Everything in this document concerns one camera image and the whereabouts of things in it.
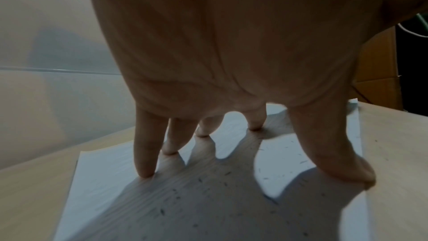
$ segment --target wall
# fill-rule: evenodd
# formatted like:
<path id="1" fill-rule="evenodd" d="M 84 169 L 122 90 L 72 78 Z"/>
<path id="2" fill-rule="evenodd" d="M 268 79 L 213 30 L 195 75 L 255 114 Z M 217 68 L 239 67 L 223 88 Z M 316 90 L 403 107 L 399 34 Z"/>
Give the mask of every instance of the wall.
<path id="1" fill-rule="evenodd" d="M 0 169 L 134 125 L 90 0 L 0 7 Z"/>

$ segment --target white paper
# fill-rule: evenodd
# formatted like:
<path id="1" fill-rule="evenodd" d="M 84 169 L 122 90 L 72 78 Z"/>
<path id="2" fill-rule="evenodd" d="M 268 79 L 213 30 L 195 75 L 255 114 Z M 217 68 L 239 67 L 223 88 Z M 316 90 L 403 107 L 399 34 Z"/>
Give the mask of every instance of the white paper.
<path id="1" fill-rule="evenodd" d="M 347 133 L 362 154 L 358 104 Z M 286 109 L 267 105 L 263 132 L 226 114 L 211 138 L 160 155 L 138 178 L 132 142 L 82 152 L 54 241 L 369 241 L 363 185 L 314 168 Z"/>

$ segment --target desk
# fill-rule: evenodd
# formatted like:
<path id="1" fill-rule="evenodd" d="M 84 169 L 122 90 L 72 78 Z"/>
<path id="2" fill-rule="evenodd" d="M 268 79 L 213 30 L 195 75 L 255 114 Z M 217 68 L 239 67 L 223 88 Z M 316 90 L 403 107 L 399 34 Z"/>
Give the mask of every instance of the desk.
<path id="1" fill-rule="evenodd" d="M 428 238 L 428 118 L 360 103 L 365 157 L 378 182 L 368 191 L 375 240 Z M 133 139 L 127 129 L 0 171 L 0 240 L 50 240 L 80 151 Z"/>

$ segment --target tabletop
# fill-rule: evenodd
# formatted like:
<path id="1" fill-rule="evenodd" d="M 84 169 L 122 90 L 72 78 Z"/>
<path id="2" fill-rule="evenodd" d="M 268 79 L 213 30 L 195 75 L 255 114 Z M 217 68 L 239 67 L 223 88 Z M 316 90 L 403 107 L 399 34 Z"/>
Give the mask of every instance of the tabletop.
<path id="1" fill-rule="evenodd" d="M 359 103 L 364 156 L 377 173 L 368 191 L 377 241 L 426 240 L 428 117 Z M 123 130 L 0 171 L 0 240 L 50 240 L 81 151 L 133 139 Z"/>

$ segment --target skin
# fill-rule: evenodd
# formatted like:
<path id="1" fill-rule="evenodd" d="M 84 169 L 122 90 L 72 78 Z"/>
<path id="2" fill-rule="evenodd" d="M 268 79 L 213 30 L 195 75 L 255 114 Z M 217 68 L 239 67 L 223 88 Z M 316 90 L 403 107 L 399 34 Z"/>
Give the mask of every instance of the skin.
<path id="1" fill-rule="evenodd" d="M 321 170 L 375 180 L 346 136 L 346 103 L 361 45 L 390 24 L 383 0 L 92 1 L 136 101 L 141 177 L 153 175 L 160 150 L 210 135 L 227 112 L 261 129 L 275 102 Z"/>

